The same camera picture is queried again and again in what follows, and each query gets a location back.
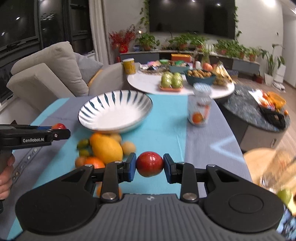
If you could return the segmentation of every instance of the bowl of walnuts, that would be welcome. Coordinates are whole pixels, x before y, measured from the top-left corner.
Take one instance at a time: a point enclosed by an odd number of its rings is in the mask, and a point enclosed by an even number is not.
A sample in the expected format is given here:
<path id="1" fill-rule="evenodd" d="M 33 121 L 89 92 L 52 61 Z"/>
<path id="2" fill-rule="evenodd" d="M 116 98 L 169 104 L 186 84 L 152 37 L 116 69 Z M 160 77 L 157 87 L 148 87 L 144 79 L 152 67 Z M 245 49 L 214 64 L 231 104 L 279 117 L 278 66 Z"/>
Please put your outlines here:
<path id="1" fill-rule="evenodd" d="M 212 72 L 193 69 L 184 71 L 187 82 L 193 86 L 195 83 L 204 83 L 207 85 L 212 85 L 216 79 L 216 75 Z"/>

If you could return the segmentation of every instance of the curtain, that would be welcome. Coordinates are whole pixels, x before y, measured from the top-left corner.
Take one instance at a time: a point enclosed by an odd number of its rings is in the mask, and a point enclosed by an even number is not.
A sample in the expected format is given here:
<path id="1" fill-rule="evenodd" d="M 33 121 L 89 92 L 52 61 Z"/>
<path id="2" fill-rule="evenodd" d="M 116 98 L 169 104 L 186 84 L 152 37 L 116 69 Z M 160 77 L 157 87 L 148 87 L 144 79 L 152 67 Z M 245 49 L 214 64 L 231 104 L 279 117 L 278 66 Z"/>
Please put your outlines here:
<path id="1" fill-rule="evenodd" d="M 108 22 L 103 1 L 104 0 L 89 0 L 89 18 L 96 60 L 104 65 L 109 65 L 113 64 L 113 57 L 110 51 Z"/>

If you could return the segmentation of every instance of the striped bowl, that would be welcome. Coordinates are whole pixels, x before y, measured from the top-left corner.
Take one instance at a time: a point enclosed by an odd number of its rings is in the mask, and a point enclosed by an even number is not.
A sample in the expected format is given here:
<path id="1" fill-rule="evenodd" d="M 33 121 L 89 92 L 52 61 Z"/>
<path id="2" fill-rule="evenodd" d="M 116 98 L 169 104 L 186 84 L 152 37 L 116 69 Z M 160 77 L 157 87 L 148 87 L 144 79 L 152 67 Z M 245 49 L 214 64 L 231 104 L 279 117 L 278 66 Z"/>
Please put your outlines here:
<path id="1" fill-rule="evenodd" d="M 140 125 L 152 106 L 149 96 L 141 92 L 112 91 L 86 102 L 78 112 L 78 120 L 90 130 L 123 133 Z"/>

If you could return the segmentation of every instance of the white logo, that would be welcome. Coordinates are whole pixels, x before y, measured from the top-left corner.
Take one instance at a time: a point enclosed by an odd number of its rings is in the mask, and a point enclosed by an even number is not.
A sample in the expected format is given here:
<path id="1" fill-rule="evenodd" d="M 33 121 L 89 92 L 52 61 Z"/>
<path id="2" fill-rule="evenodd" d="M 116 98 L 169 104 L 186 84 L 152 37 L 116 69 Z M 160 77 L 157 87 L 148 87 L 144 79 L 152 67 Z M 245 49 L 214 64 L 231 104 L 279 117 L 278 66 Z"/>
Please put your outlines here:
<path id="1" fill-rule="evenodd" d="M 44 141 L 44 138 L 30 138 L 30 139 L 22 139 L 23 143 L 28 143 L 28 142 L 42 142 Z"/>
<path id="2" fill-rule="evenodd" d="M 146 199 L 149 200 L 149 201 L 153 201 L 153 200 L 155 199 L 155 197 L 153 197 L 153 196 L 149 196 L 149 197 L 147 197 Z"/>

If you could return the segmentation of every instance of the turquoise stripe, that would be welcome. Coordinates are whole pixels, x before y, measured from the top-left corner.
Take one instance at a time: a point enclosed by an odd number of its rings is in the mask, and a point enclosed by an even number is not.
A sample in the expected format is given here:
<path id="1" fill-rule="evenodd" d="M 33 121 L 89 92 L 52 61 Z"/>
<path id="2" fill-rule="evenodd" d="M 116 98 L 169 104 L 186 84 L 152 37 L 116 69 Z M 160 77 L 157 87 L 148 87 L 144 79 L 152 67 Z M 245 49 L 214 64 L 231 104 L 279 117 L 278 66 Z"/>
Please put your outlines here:
<path id="1" fill-rule="evenodd" d="M 123 141 L 131 141 L 136 145 L 136 154 L 139 156 L 144 151 L 154 151 L 163 156 L 169 153 L 175 162 L 184 161 L 186 124 L 187 124 L 187 96 L 162 96 L 150 95 L 153 108 L 149 116 L 137 129 L 122 135 Z M 42 123 L 47 116 L 63 105 L 67 99 L 58 100 L 49 106 L 34 122 Z M 78 156 L 76 145 L 79 140 L 89 138 L 91 132 L 79 127 L 51 161 L 34 188 L 43 185 L 75 168 L 74 160 Z M 165 173 L 145 178 L 136 171 L 134 181 L 119 185 L 123 193 L 143 194 L 180 194 L 180 184 L 168 184 Z M 21 227 L 16 219 L 8 236 L 14 238 L 21 232 Z"/>

